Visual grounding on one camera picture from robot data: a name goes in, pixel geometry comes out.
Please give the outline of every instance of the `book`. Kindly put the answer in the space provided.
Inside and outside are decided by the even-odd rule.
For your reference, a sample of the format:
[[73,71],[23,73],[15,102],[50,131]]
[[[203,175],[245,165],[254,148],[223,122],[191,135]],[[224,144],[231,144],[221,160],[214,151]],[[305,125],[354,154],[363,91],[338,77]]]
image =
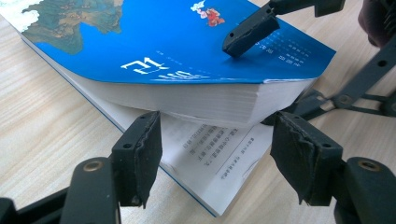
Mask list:
[[245,0],[21,2],[29,6],[18,18],[4,16],[94,94],[220,127],[251,127],[290,105],[334,55],[278,20],[279,30],[231,58],[222,41],[258,9]]
[[271,144],[272,128],[258,122],[334,55],[279,21],[279,31],[230,58],[223,37],[256,9],[242,0],[0,0],[21,38],[122,131],[142,109],[163,112],[161,167],[214,216]]

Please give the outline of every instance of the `white book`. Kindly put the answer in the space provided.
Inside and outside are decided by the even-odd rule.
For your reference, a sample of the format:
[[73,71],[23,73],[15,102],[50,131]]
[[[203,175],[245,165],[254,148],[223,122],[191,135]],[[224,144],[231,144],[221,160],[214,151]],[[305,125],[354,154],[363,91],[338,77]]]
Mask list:
[[21,38],[122,131],[160,110],[161,167],[214,216],[271,144],[272,128],[259,122],[334,55],[279,21],[279,31],[230,58],[223,37],[258,9],[243,0],[0,3]]

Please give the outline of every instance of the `wooden table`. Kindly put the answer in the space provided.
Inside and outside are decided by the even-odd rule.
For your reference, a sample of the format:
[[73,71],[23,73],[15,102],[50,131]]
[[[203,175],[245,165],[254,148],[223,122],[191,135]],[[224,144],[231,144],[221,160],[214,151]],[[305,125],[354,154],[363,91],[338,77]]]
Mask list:
[[[282,19],[337,50],[316,87],[330,96],[378,51],[357,23],[360,0],[314,18],[313,8]],[[371,92],[396,86],[393,69]],[[0,195],[18,208],[68,186],[81,161],[109,155],[121,132],[0,17]],[[396,119],[336,110],[311,121],[344,147],[396,173]],[[122,209],[123,223],[334,223],[333,206],[299,205],[267,152],[222,217],[212,217],[161,169],[148,208]]]

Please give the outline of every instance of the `blue book cover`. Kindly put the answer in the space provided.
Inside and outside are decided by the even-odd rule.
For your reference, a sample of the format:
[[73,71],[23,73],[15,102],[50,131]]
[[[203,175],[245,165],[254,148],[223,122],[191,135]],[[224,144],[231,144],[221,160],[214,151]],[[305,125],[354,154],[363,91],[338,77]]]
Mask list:
[[[225,36],[258,9],[245,0],[22,2],[28,6],[20,13],[33,21],[21,33],[64,68],[102,82],[261,84],[310,79],[322,74],[335,53],[279,20],[279,30],[241,58],[231,58],[221,49]],[[7,8],[7,3],[0,7]]]

